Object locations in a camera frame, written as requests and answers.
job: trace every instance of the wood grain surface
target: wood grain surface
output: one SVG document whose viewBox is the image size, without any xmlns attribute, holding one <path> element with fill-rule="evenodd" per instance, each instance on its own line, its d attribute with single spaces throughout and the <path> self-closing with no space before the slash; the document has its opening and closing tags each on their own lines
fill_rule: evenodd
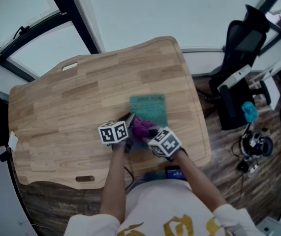
<svg viewBox="0 0 281 236">
<path fill-rule="evenodd" d="M 274 78 L 281 92 L 281 82 L 277 76 Z M 209 78 L 194 78 L 196 87 L 210 92 L 208 81 Z M 255 98 L 259 111 L 255 131 L 261 132 L 263 127 L 268 128 L 267 133 L 274 142 L 274 151 L 269 158 L 259 158 L 258 173 L 254 177 L 244 177 L 241 191 L 241 173 L 236 169 L 240 160 L 232 155 L 231 146 L 242 135 L 244 128 L 222 130 L 217 111 L 212 111 L 213 105 L 207 104 L 202 95 L 199 96 L 204 115 L 209 115 L 206 125 L 212 149 L 211 161 L 201 169 L 230 204 L 247 209 L 255 224 L 266 216 L 278 220 L 281 215 L 281 97 L 274 111 L 268 109 L 265 100 Z M 234 152 L 240 153 L 237 145 Z M 102 189 L 76 190 L 46 181 L 17 184 L 33 222 L 55 231 L 37 227 L 43 236 L 63 235 L 71 216 L 99 213 Z"/>
<path fill-rule="evenodd" d="M 73 63 L 74 68 L 62 70 Z M 151 94 L 164 94 L 168 125 L 189 157 L 198 166 L 209 162 L 207 128 L 183 54 L 174 38 L 159 37 L 68 59 L 10 91 L 9 130 L 19 139 L 13 153 L 19 181 L 103 187 L 112 151 L 101 143 L 97 128 L 128 113 L 131 96 Z M 137 178 L 168 163 L 146 150 L 133 151 L 125 164 Z M 94 181 L 76 181 L 85 176 Z"/>
</svg>

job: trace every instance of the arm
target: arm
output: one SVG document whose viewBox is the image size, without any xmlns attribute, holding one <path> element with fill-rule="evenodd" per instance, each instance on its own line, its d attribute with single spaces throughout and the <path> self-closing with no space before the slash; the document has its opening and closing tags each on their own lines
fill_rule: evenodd
<svg viewBox="0 0 281 236">
<path fill-rule="evenodd" d="M 120 142 L 113 148 L 113 156 L 103 189 L 100 208 L 100 214 L 112 215 L 120 223 L 125 220 L 126 205 L 124 149 L 125 142 Z"/>
<path fill-rule="evenodd" d="M 227 203 L 220 191 L 182 150 L 172 156 L 183 171 L 193 193 L 211 212 Z"/>
</svg>

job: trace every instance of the purple cloth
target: purple cloth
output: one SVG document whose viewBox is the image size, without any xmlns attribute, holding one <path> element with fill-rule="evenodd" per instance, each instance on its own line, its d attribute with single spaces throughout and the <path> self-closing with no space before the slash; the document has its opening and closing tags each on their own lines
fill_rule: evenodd
<svg viewBox="0 0 281 236">
<path fill-rule="evenodd" d="M 142 137 L 150 138 L 149 137 L 149 130 L 148 128 L 157 126 L 153 122 L 144 121 L 140 117 L 137 117 L 134 120 L 132 133 L 134 135 L 134 139 L 139 143 L 143 143 Z"/>
</svg>

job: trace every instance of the person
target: person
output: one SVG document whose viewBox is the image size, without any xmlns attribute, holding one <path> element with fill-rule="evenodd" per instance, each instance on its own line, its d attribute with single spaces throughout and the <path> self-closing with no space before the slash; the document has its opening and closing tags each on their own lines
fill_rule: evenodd
<svg viewBox="0 0 281 236">
<path fill-rule="evenodd" d="M 113 148 L 100 212 L 70 218 L 65 236 L 262 236 L 246 209 L 229 205 L 206 175 L 179 149 L 172 156 L 187 182 L 142 183 L 126 196 L 125 143 Z"/>
</svg>

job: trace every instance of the white t-shirt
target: white t-shirt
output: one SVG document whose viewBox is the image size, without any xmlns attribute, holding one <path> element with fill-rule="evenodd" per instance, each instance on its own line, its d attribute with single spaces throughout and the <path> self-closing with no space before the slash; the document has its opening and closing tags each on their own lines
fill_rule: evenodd
<svg viewBox="0 0 281 236">
<path fill-rule="evenodd" d="M 136 186 L 126 197 L 125 221 L 99 214 L 70 218 L 65 236 L 263 236 L 245 209 L 223 205 L 213 213 L 186 181 Z"/>
</svg>

